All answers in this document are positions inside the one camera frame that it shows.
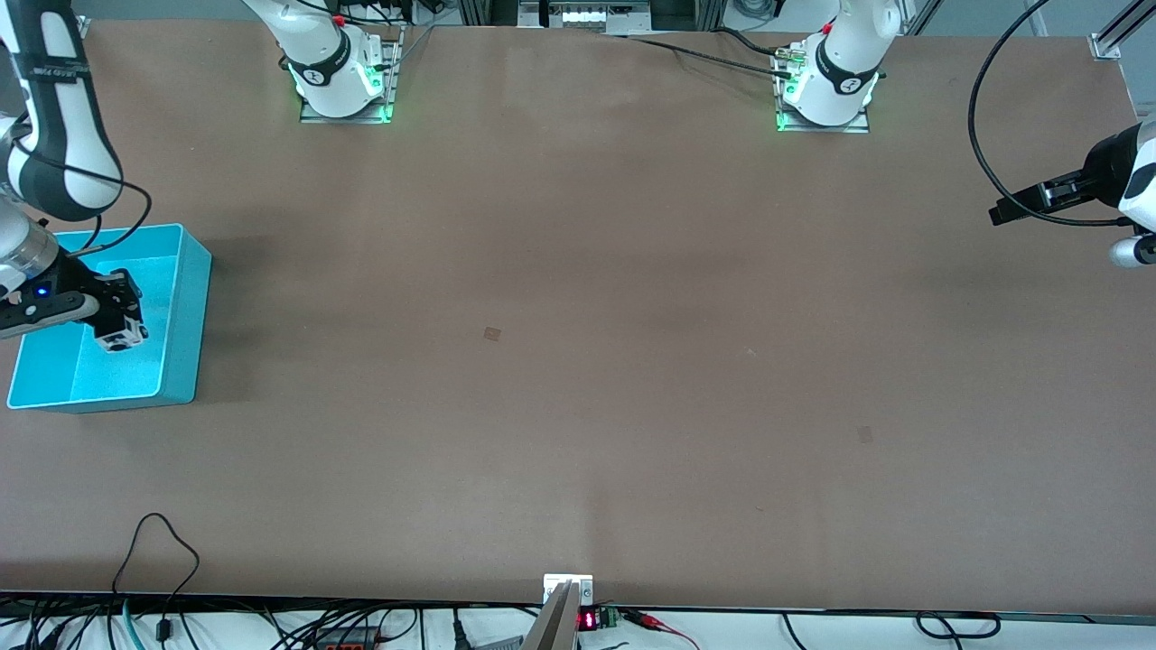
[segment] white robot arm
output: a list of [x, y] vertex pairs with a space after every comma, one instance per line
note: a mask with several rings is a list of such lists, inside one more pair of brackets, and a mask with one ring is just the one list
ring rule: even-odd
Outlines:
[[899, 34], [896, 0], [840, 0], [839, 14], [791, 49], [803, 52], [783, 101], [822, 126], [840, 126], [870, 102], [879, 66]]
[[1117, 242], [1109, 256], [1122, 268], [1156, 264], [1156, 121], [1136, 124], [1097, 142], [1080, 169], [1037, 183], [996, 201], [988, 215], [993, 226], [1029, 216], [1051, 215], [1091, 201], [1117, 208], [1122, 216], [1107, 226], [1131, 227], [1133, 235]]
[[325, 117], [348, 117], [380, 97], [373, 61], [381, 38], [351, 24], [338, 24], [319, 7], [295, 0], [244, 0], [277, 39], [297, 82], [297, 93]]
[[1112, 264], [1138, 268], [1156, 264], [1156, 139], [1141, 142], [1132, 164], [1128, 185], [1120, 197], [1119, 209], [1134, 224], [1136, 234], [1120, 239], [1111, 250]]
[[[0, 39], [29, 118], [7, 135], [5, 185], [64, 221], [101, 215], [120, 195], [120, 163], [101, 123], [69, 0], [0, 0]], [[60, 250], [46, 222], [0, 197], [0, 339], [80, 320], [106, 350], [143, 342], [140, 290], [128, 272], [94, 273]]]
[[101, 123], [69, 2], [3, 0], [0, 13], [0, 39], [12, 53], [31, 125], [31, 132], [18, 138], [22, 147], [8, 153], [9, 184], [24, 201], [55, 219], [91, 219], [120, 195], [121, 171]]

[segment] metal mounting plate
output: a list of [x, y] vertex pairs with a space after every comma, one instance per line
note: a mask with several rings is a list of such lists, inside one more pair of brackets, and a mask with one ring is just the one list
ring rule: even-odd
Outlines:
[[1091, 50], [1091, 58], [1097, 61], [1118, 61], [1120, 60], [1120, 49], [1109, 47], [1104, 50], [1104, 45], [1099, 42], [1098, 34], [1090, 34], [1088, 36], [1088, 49]]
[[550, 599], [560, 583], [577, 582], [581, 588], [581, 605], [594, 604], [594, 576], [586, 574], [546, 574], [542, 576], [542, 603]]

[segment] brown table surface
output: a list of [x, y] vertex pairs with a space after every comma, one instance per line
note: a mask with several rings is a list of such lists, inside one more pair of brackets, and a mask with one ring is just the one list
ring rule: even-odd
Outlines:
[[[161, 510], [200, 592], [1156, 613], [1156, 275], [991, 227], [990, 46], [901, 38], [839, 136], [644, 44], [444, 29], [338, 127], [259, 23], [97, 22], [128, 178], [215, 256], [198, 399], [0, 412], [0, 585], [106, 589]], [[1133, 119], [1083, 40], [1017, 39], [979, 126], [1020, 189]], [[136, 560], [187, 570], [160, 526]]]

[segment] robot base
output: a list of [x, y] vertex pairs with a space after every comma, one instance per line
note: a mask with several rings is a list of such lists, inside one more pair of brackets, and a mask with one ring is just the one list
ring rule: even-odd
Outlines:
[[393, 103], [398, 96], [398, 75], [401, 72], [399, 61], [401, 59], [401, 46], [405, 36], [405, 29], [401, 30], [397, 40], [383, 42], [379, 36], [370, 35], [369, 61], [364, 67], [364, 81], [375, 89], [383, 89], [380, 96], [365, 104], [365, 108], [356, 113], [341, 118], [323, 116], [302, 99], [301, 123], [390, 124], [393, 120]]
[[[801, 43], [792, 43], [791, 47], [801, 49]], [[794, 74], [791, 66], [771, 57], [771, 68], [787, 71]], [[792, 80], [775, 77], [775, 126], [777, 131], [803, 131], [820, 133], [870, 133], [867, 121], [867, 106], [859, 110], [859, 115], [847, 124], [839, 126], [822, 126], [802, 117], [802, 115], [791, 104], [783, 101], [783, 95], [787, 93], [787, 87]]]

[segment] blue plastic bin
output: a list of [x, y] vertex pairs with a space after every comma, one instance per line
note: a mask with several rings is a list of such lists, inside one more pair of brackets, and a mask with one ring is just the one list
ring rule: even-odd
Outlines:
[[[111, 242], [125, 230], [101, 232]], [[61, 232], [76, 250], [90, 231]], [[97, 273], [127, 268], [141, 289], [149, 338], [108, 353], [92, 328], [67, 323], [25, 334], [8, 390], [8, 408], [92, 413], [187, 404], [197, 392], [213, 256], [178, 223], [148, 226], [117, 246], [86, 256]]]

